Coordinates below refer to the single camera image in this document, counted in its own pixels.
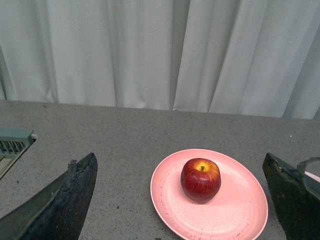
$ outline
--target plate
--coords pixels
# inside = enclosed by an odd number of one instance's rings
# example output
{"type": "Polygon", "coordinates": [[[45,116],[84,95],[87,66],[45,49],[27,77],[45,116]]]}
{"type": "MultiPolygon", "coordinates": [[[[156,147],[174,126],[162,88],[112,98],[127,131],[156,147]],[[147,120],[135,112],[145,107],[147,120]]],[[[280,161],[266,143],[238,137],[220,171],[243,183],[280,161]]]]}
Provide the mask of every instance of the plate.
{"type": "Polygon", "coordinates": [[[268,203],[255,176],[222,153],[187,149],[166,157],[153,172],[150,193],[164,223],[185,240],[254,240],[266,226],[268,203]],[[217,195],[197,204],[183,192],[180,175],[193,158],[214,161],[221,174],[217,195]]]}

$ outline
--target red apple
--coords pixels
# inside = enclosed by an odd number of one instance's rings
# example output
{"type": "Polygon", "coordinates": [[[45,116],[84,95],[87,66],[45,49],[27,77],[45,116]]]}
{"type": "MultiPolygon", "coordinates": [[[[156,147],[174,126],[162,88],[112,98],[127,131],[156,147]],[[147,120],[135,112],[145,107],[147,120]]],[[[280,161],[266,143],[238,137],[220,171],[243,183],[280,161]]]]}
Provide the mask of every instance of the red apple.
{"type": "Polygon", "coordinates": [[[220,189],[219,167],[209,159],[190,159],[182,168],[180,182],[188,198],[204,204],[211,200],[220,189]]]}

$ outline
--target white curtain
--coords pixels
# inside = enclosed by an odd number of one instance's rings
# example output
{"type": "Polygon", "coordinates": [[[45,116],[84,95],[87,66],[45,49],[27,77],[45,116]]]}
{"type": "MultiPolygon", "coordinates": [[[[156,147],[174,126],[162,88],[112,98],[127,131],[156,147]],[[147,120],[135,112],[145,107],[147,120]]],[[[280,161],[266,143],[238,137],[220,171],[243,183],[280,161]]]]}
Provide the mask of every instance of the white curtain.
{"type": "Polygon", "coordinates": [[[320,120],[320,0],[3,0],[0,99],[320,120]]]}

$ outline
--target countertop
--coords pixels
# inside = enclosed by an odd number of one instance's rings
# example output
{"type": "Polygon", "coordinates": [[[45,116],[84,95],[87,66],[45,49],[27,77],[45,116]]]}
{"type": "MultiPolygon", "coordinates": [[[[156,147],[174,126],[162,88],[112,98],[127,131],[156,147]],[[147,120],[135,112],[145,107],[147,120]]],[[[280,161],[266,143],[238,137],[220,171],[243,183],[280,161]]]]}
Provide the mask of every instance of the countertop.
{"type": "Polygon", "coordinates": [[[208,149],[244,165],[268,201],[259,240],[285,240],[262,164],[272,153],[296,166],[320,156],[320,121],[0,100],[0,126],[37,140],[0,180],[0,218],[93,152],[96,185],[80,240],[178,240],[150,196],[157,165],[172,153],[208,149]]]}

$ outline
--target vent grille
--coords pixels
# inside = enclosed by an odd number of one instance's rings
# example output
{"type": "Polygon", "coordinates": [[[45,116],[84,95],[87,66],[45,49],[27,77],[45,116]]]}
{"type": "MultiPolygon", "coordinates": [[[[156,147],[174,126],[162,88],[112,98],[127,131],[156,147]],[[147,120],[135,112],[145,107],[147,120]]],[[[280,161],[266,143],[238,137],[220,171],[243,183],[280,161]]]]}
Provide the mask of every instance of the vent grille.
{"type": "Polygon", "coordinates": [[[34,143],[32,130],[0,127],[0,179],[34,143]]]}

